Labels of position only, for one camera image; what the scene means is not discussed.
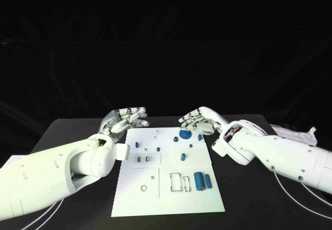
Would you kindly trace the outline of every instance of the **dark curtain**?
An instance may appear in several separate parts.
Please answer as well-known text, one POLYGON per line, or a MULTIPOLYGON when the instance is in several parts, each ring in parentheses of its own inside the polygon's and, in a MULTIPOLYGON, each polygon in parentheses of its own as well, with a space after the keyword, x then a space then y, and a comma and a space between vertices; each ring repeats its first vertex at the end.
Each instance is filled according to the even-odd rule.
POLYGON ((291 123, 329 89, 326 23, 321 12, 200 4, 2 3, 1 154, 28 152, 54 119, 125 107, 166 116, 205 105, 291 123))

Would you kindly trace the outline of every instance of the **white board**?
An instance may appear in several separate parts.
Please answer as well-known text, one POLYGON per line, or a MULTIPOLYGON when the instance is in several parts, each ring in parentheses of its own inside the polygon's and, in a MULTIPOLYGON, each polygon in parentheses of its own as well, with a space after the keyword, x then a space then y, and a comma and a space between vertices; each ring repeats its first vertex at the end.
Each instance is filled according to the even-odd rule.
POLYGON ((179 131, 177 127, 128 130, 129 156, 121 162, 112 217, 225 211, 205 141, 199 141, 196 131, 190 139, 181 139, 179 131), (196 190, 194 172, 209 174, 210 189, 196 190))

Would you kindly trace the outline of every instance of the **robotic arm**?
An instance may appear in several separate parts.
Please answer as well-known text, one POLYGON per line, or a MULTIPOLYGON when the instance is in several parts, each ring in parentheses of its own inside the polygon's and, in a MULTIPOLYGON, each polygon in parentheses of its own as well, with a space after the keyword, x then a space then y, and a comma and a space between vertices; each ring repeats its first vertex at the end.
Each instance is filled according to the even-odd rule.
POLYGON ((125 160, 129 150, 116 141, 127 129, 148 126, 138 120, 145 116, 144 107, 111 111, 98 134, 0 169, 0 221, 46 208, 109 173, 115 159, 125 160))
POLYGON ((210 135, 219 132, 213 151, 246 165, 256 157, 269 171, 332 194, 332 153, 306 143, 267 135, 249 121, 230 123, 207 107, 179 119, 180 129, 210 135))

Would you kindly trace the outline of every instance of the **white robotic arm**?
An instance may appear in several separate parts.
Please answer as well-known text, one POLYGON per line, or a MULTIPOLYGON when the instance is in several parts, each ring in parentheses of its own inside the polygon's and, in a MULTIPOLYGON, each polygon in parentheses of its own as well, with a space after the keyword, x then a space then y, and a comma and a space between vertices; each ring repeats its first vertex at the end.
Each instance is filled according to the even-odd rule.
POLYGON ((27 155, 0 169, 0 220, 31 213, 77 192, 103 177, 129 146, 115 144, 122 132, 148 126, 145 108, 111 111, 98 134, 27 155))
POLYGON ((230 123, 209 108, 200 107, 179 120, 181 129, 202 134, 219 132, 213 151, 246 165, 254 157, 269 171, 332 194, 332 153, 306 143, 268 136, 249 121, 230 123))

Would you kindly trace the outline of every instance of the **black table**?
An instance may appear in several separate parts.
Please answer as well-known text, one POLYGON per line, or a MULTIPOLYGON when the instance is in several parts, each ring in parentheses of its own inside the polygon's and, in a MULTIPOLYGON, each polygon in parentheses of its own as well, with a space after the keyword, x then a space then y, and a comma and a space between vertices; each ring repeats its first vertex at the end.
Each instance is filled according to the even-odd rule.
MULTIPOLYGON (((261 115, 226 115, 229 121, 245 119, 268 134, 275 134, 261 115)), ((150 127, 177 127, 179 117, 148 117, 150 127)), ((49 126, 33 152, 88 138, 98 130, 101 118, 59 119, 49 126)), ((132 230, 132 229, 330 229, 332 220, 304 210, 288 198, 274 174, 258 159, 242 166, 229 156, 220 157, 210 149, 218 135, 205 136, 225 213, 111 217, 119 161, 109 174, 69 196, 41 230, 132 230)), ((300 183, 280 176, 288 193, 314 211, 332 217, 326 206, 304 190, 300 183)), ((40 210, 0 222, 0 229, 21 229, 44 212, 40 210)), ((34 229, 52 212, 33 225, 34 229)))

